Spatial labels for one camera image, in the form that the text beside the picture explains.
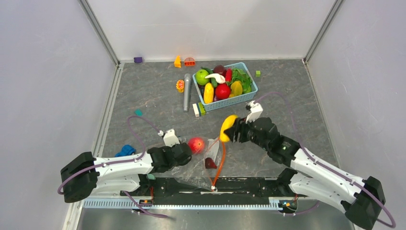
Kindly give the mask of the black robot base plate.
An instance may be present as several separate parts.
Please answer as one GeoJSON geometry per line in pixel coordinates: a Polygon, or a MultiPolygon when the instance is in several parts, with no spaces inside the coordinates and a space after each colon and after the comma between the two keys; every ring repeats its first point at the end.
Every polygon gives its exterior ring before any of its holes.
{"type": "Polygon", "coordinates": [[[129,195],[150,196],[155,205],[265,205],[270,197],[296,197],[287,175],[284,170],[279,177],[220,177],[214,189],[207,178],[194,177],[185,182],[173,177],[142,176],[140,186],[129,195]]]}

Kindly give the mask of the red toy tomato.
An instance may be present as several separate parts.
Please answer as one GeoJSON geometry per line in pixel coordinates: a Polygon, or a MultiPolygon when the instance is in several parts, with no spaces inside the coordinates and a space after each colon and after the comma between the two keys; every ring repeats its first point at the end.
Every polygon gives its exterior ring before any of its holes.
{"type": "Polygon", "coordinates": [[[218,84],[215,89],[215,97],[217,100],[224,100],[229,98],[231,94],[231,89],[227,84],[218,84]]]}

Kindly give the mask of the clear zip top bag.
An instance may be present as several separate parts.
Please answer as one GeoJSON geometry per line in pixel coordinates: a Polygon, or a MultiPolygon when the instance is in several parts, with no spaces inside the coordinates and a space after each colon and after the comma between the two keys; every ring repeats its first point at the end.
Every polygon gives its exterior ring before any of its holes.
{"type": "MultiPolygon", "coordinates": [[[[181,142],[188,143],[193,137],[179,137],[181,142]]],[[[205,149],[200,154],[192,154],[192,159],[184,166],[177,166],[171,175],[177,182],[191,185],[213,192],[225,163],[226,148],[219,138],[201,137],[205,141],[205,149]],[[217,169],[205,169],[205,158],[212,158],[217,169]]]]}

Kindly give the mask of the yellow toy mango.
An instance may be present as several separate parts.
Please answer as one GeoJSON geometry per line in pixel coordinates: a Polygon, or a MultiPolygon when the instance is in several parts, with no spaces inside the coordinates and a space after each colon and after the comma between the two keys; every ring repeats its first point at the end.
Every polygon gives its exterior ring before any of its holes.
{"type": "Polygon", "coordinates": [[[234,137],[235,128],[233,125],[236,119],[238,119],[237,115],[230,115],[222,123],[219,135],[222,142],[229,142],[234,137]]]}

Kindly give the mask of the green toy cucumber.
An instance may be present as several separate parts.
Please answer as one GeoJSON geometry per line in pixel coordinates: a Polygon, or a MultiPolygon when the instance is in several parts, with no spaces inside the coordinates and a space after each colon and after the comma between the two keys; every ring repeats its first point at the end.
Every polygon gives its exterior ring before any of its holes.
{"type": "MultiPolygon", "coordinates": [[[[206,70],[209,74],[214,73],[211,69],[206,68],[206,67],[201,67],[201,69],[206,70]]],[[[216,79],[214,77],[209,78],[209,79],[210,79],[210,83],[213,86],[213,88],[216,88],[218,86],[218,83],[217,83],[216,79]]]]}

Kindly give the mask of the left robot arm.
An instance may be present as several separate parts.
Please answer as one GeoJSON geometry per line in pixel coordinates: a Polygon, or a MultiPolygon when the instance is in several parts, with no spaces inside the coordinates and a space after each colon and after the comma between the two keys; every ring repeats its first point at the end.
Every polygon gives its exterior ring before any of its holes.
{"type": "Polygon", "coordinates": [[[57,193],[63,195],[66,203],[100,193],[135,191],[145,195],[150,190],[148,174],[170,171],[191,159],[192,150],[187,143],[116,158],[95,158],[91,152],[84,152],[61,169],[62,183],[57,193]]]}

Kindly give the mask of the red toy chili pepper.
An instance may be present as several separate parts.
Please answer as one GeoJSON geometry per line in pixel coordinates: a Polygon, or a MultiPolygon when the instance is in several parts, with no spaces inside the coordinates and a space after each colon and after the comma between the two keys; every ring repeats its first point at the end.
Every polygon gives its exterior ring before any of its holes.
{"type": "Polygon", "coordinates": [[[228,68],[226,70],[225,81],[231,82],[232,81],[232,69],[228,68]]]}

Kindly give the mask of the red toy apple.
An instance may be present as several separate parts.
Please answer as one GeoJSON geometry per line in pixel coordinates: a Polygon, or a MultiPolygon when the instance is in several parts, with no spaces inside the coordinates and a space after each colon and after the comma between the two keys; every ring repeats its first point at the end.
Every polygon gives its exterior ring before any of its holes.
{"type": "Polygon", "coordinates": [[[188,141],[192,154],[200,154],[205,149],[205,141],[201,137],[193,137],[188,141]]]}

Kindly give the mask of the yellow-green toy fruit slice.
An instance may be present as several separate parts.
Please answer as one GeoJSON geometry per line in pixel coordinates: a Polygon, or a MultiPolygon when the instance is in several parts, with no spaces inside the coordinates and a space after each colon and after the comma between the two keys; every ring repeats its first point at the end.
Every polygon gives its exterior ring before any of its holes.
{"type": "Polygon", "coordinates": [[[241,81],[235,81],[230,85],[231,93],[229,97],[236,97],[240,96],[243,93],[242,83],[241,81]]]}

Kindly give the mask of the dark red toy peach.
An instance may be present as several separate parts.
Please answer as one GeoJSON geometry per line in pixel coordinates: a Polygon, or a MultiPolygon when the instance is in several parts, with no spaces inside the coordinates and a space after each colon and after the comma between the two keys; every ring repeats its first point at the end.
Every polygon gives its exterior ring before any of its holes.
{"type": "Polygon", "coordinates": [[[220,74],[223,77],[226,77],[226,72],[227,72],[227,69],[223,65],[217,65],[213,69],[213,73],[220,74]]]}

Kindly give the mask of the white toy garlic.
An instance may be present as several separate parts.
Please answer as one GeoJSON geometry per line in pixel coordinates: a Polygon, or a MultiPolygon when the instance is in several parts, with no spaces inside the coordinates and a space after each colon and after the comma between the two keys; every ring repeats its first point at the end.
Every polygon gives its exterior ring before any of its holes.
{"type": "Polygon", "coordinates": [[[206,79],[215,79],[218,84],[223,84],[226,82],[225,77],[218,73],[213,73],[205,76],[206,79]]]}

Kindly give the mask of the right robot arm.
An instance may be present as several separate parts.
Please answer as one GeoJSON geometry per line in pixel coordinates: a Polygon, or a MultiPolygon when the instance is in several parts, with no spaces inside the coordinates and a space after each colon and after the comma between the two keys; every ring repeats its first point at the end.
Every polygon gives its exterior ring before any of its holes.
{"type": "Polygon", "coordinates": [[[220,129],[222,142],[252,142],[267,152],[276,163],[287,168],[280,174],[277,191],[292,192],[326,203],[344,213],[358,227],[371,230],[385,204],[382,183],[347,173],[317,157],[308,149],[284,135],[268,117],[253,122],[231,115],[220,129]]]}

